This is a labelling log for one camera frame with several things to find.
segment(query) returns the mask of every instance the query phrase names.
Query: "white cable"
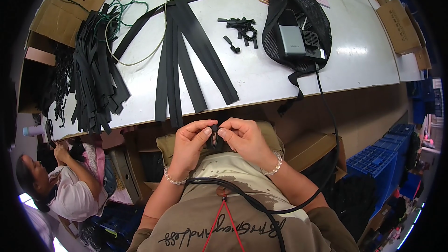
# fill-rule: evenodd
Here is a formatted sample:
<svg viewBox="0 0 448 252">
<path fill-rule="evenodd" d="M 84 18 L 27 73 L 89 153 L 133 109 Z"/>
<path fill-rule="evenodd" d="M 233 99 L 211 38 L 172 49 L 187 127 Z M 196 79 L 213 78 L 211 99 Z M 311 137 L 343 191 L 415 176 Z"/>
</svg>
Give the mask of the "white cable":
<svg viewBox="0 0 448 252">
<path fill-rule="evenodd" d="M 308 17 L 305 17 L 305 21 L 303 21 L 302 30 L 303 30 L 303 28 L 305 27 L 306 19 L 308 19 Z"/>
<path fill-rule="evenodd" d="M 148 59 L 150 56 L 152 56 L 152 55 L 157 51 L 157 49 L 160 47 L 160 45 L 161 45 L 162 42 L 164 41 L 164 38 L 165 38 L 165 31 L 166 31 L 166 29 L 167 29 L 167 16 L 166 16 L 167 3 L 168 3 L 168 0 L 165 0 L 165 7 L 164 7 L 165 28 L 164 28 L 164 34 L 163 34 L 163 36 L 162 36 L 162 39 L 160 39 L 160 42 L 159 42 L 159 44 L 157 45 L 157 47 L 156 47 L 156 48 L 154 49 L 154 51 L 152 51 L 146 58 L 144 58 L 144 59 L 142 59 L 142 60 L 140 60 L 140 61 L 138 61 L 138 62 L 136 62 L 136 63 L 131 63 L 131 64 L 122 63 L 119 59 L 117 59 L 116 56 L 113 55 L 113 53 L 112 53 L 112 51 L 111 51 L 111 48 L 109 47 L 109 43 L 106 42 L 106 46 L 107 46 L 107 48 L 108 48 L 108 50 L 109 50 L 109 53 L 112 55 L 112 57 L 113 57 L 117 62 L 121 63 L 122 65 L 126 65 L 126 66 L 136 65 L 136 64 L 138 64 L 138 63 L 141 63 L 142 61 L 145 61 L 146 59 Z M 106 37 L 106 39 L 107 39 L 107 37 L 108 37 L 108 28 L 109 28 L 109 24 L 110 24 L 110 22 L 111 22 L 112 20 L 114 20 L 116 17 L 118 17 L 118 15 L 119 15 L 119 14 L 115 15 L 112 19 L 110 19 L 110 20 L 108 21 L 108 24 L 106 25 L 106 30 L 104 31 L 104 36 Z"/>
</svg>

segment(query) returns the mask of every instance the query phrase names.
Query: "beige t-shirt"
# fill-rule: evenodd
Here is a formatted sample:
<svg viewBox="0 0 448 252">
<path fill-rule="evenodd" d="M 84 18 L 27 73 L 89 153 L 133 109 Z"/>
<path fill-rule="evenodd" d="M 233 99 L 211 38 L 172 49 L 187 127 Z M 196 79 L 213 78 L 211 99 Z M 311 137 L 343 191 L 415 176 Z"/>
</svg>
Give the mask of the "beige t-shirt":
<svg viewBox="0 0 448 252">
<path fill-rule="evenodd" d="M 84 181 L 80 181 L 75 172 L 66 165 L 60 165 L 48 177 L 59 175 L 56 197 L 48 204 L 59 216 L 71 221 L 82 222 L 88 217 L 103 214 L 108 194 L 101 188 L 98 201 Z"/>
<path fill-rule="evenodd" d="M 206 157 L 193 177 L 217 177 L 233 182 L 269 210 L 294 207 L 259 167 L 236 153 Z M 188 185 L 180 202 L 161 216 L 154 230 L 140 229 L 135 233 L 128 252 L 201 251 L 211 230 L 206 251 L 241 251 L 225 207 L 211 229 L 222 203 L 216 194 L 217 187 Z M 266 214 L 238 194 L 229 194 L 227 205 L 245 251 L 280 251 L 277 233 Z M 297 210 L 274 218 L 286 251 L 358 251 L 354 239 L 330 208 L 317 208 L 309 215 Z"/>
</svg>

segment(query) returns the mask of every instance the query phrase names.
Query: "green cable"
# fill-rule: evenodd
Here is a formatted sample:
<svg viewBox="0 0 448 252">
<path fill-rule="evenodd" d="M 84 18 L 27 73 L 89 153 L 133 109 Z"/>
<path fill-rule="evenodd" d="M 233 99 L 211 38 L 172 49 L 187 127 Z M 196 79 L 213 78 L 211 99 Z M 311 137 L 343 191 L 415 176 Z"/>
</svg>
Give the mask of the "green cable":
<svg viewBox="0 0 448 252">
<path fill-rule="evenodd" d="M 115 36 L 115 35 L 120 31 L 120 25 L 124 25 L 124 26 L 127 26 L 127 27 L 131 27 L 131 26 L 133 25 L 133 24 L 125 24 L 125 23 L 121 20 L 121 16 L 123 15 L 124 11 L 125 11 L 131 4 L 135 4 L 135 3 L 136 3 L 136 4 L 145 4 L 145 6 L 146 6 L 146 12 L 149 11 L 149 6 L 148 6 L 148 3 L 146 3 L 146 2 L 131 0 L 131 2 L 129 2 L 129 3 L 122 4 L 119 0 L 112 0 L 111 4 L 110 4 L 110 6 L 109 6 L 109 9 L 110 9 L 110 8 L 113 8 L 113 7 L 115 7 L 115 6 L 119 6 L 120 13 L 119 13 L 118 17 L 116 18 L 116 20 L 119 22 L 118 27 L 116 28 L 116 30 L 114 31 L 114 33 L 112 34 L 112 36 L 111 36 L 110 39 L 112 39 L 112 37 Z M 97 27 L 98 27 L 98 24 L 99 24 L 100 22 L 108 22 L 108 21 L 111 20 L 113 17 L 114 17 L 114 16 L 109 15 L 109 14 L 102 14 L 102 15 L 100 16 L 100 18 L 99 18 L 98 22 L 96 23 L 96 25 L 95 25 L 95 27 L 94 27 L 94 30 L 93 30 L 93 31 L 94 31 L 94 37 L 95 37 L 96 39 L 98 39 L 98 37 L 96 36 L 96 34 L 97 34 Z"/>
</svg>

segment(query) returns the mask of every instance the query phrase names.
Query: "black bag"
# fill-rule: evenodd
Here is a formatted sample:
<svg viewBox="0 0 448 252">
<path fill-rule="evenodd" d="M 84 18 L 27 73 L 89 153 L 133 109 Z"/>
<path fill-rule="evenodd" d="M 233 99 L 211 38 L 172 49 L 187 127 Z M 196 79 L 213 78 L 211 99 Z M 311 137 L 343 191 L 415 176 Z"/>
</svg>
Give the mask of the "black bag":
<svg viewBox="0 0 448 252">
<path fill-rule="evenodd" d="M 280 57 L 273 27 L 277 24 L 280 15 L 285 9 L 293 9 L 295 12 L 301 11 L 305 14 L 307 21 L 311 23 L 312 31 L 317 34 L 320 46 L 326 53 L 327 58 L 325 60 L 316 62 L 304 58 L 293 63 Z M 271 59 L 294 70 L 294 73 L 289 75 L 288 79 L 291 84 L 299 89 L 299 92 L 296 99 L 288 100 L 277 110 L 280 115 L 283 115 L 292 106 L 294 101 L 303 99 L 303 93 L 299 88 L 297 78 L 315 73 L 316 63 L 319 65 L 319 70 L 327 64 L 332 48 L 330 21 L 316 0 L 269 0 L 266 24 L 262 34 L 262 43 L 264 50 Z"/>
</svg>

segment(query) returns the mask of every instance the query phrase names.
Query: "khaki pants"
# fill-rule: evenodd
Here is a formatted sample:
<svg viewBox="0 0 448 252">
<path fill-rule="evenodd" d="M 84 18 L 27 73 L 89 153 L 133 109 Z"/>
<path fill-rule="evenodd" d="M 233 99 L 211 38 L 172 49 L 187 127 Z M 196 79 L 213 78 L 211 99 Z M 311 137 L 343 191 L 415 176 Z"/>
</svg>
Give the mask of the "khaki pants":
<svg viewBox="0 0 448 252">
<path fill-rule="evenodd" d="M 266 141 L 269 148 L 273 152 L 280 152 L 283 155 L 284 154 L 283 142 L 281 142 L 280 138 L 277 137 L 277 134 L 274 131 L 274 128 L 271 126 L 271 124 L 265 121 L 257 121 L 257 125 L 260 128 L 261 134 L 263 135 L 264 140 Z M 155 139 L 157 142 L 157 148 L 159 148 L 160 151 L 162 151 L 162 157 L 164 159 L 165 166 L 169 166 L 171 164 L 172 155 L 174 153 L 175 139 L 176 139 L 175 134 L 157 137 Z M 233 152 L 232 149 L 227 144 L 227 142 L 223 143 L 221 153 L 222 152 Z M 215 152 L 214 150 L 209 150 L 207 148 L 203 148 L 201 154 L 199 155 L 198 165 L 202 162 L 202 160 L 205 157 L 216 153 L 218 152 Z"/>
</svg>

